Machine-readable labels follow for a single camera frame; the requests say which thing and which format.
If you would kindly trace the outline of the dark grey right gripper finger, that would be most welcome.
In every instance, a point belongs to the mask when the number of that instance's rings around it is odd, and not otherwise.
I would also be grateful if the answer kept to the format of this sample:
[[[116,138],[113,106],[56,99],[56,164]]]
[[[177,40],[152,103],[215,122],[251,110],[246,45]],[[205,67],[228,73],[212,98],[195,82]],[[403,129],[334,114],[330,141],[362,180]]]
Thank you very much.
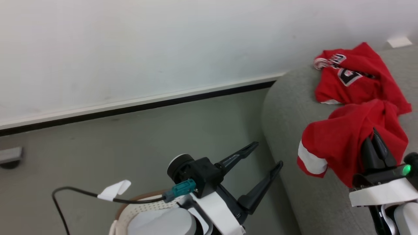
[[[385,165],[385,167],[397,166],[396,159],[392,155],[391,151],[388,149],[387,145],[385,144],[383,138],[378,133],[376,128],[373,128],[372,145],[375,149],[378,158]]]
[[[362,174],[370,174],[383,169],[383,161],[379,158],[370,137],[367,137],[361,145],[360,160]]]

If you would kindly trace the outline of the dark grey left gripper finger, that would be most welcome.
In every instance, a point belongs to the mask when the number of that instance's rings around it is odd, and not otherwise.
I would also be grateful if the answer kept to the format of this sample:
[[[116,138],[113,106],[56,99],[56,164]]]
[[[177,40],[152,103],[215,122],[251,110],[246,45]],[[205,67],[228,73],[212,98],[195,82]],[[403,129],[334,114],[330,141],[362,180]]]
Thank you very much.
[[[229,173],[229,171],[236,166],[236,164],[246,159],[259,145],[258,142],[254,141],[242,149],[231,154],[227,158],[215,163],[215,166],[221,170],[222,173]]]
[[[245,213],[252,215],[255,212],[282,167],[283,162],[279,161],[263,180],[254,186],[247,194],[238,198],[238,204],[245,211]]]

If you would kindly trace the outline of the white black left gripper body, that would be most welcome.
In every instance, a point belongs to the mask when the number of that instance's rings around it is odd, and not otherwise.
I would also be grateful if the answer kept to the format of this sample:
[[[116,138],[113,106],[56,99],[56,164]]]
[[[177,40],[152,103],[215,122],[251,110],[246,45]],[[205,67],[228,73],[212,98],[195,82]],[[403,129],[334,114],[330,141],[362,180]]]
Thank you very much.
[[[222,185],[215,192],[198,198],[190,194],[191,207],[199,214],[204,235],[246,235],[243,226],[248,214]]]

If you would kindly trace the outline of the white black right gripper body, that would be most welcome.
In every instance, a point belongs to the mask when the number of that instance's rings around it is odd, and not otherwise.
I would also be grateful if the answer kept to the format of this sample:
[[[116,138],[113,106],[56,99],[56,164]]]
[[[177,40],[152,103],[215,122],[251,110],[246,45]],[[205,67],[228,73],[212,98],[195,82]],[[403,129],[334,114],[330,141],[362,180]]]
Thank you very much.
[[[417,200],[417,153],[409,153],[404,160],[406,164],[402,165],[398,179],[351,192],[351,205],[373,206]]]

